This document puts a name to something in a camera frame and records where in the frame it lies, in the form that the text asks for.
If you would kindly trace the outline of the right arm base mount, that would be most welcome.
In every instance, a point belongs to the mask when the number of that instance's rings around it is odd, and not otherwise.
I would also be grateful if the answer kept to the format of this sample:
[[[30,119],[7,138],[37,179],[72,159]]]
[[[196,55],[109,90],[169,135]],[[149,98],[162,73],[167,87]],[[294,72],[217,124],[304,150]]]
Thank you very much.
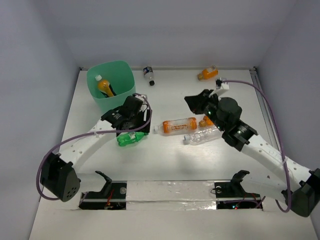
[[[230,180],[218,181],[210,193],[216,197],[218,210],[263,209],[264,200],[258,193],[246,192],[241,183],[250,172],[240,170]]]

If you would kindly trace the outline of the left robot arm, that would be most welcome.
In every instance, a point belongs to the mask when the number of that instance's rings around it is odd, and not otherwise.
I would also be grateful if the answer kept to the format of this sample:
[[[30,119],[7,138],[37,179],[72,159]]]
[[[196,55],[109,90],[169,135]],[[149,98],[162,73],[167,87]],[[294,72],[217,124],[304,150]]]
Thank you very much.
[[[86,181],[78,172],[103,145],[150,128],[153,110],[145,94],[128,96],[123,105],[109,110],[86,133],[70,137],[52,147],[36,173],[36,189],[48,201],[70,201]]]

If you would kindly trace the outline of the orange juice bottle blue label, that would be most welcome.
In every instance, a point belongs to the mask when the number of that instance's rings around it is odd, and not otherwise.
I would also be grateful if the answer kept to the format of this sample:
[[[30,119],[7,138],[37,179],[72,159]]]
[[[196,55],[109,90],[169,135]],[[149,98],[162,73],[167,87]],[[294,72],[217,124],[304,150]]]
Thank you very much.
[[[113,90],[110,82],[103,78],[101,75],[96,75],[95,80],[97,82],[97,89],[103,94],[105,98],[111,98],[117,95]]]

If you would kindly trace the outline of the green Sprite bottle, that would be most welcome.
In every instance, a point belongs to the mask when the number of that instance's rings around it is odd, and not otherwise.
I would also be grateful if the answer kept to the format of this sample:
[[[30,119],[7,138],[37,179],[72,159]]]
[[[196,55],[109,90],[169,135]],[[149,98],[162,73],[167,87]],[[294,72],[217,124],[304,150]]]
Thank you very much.
[[[138,143],[147,135],[148,133],[144,132],[128,132],[125,134],[120,134],[116,137],[116,140],[120,147],[125,147],[127,145]]]

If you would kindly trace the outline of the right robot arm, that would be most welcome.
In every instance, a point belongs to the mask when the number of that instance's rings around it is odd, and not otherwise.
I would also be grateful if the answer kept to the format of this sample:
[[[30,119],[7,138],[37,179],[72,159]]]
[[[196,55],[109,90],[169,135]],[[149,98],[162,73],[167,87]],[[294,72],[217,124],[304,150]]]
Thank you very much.
[[[261,194],[285,203],[301,217],[309,217],[320,201],[320,170],[311,170],[267,143],[258,132],[243,122],[242,108],[231,97],[220,97],[215,90],[184,97],[190,111],[206,115],[222,131],[223,140],[271,171],[283,184],[268,180]]]

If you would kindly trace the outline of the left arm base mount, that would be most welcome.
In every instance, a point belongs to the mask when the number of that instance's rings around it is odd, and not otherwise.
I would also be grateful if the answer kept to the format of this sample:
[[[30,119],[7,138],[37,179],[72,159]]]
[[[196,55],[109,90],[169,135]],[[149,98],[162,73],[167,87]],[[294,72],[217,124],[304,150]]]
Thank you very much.
[[[126,210],[127,181],[113,181],[101,171],[95,171],[105,183],[100,191],[81,194],[78,207],[81,210]]]

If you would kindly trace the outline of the clear bottle orange label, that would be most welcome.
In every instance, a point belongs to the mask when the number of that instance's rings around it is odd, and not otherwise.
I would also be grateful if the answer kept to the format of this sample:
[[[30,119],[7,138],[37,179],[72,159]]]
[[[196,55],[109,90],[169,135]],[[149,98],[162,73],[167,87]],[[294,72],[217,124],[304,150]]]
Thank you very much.
[[[166,120],[154,126],[153,132],[163,136],[183,135],[195,132],[198,128],[195,117]]]

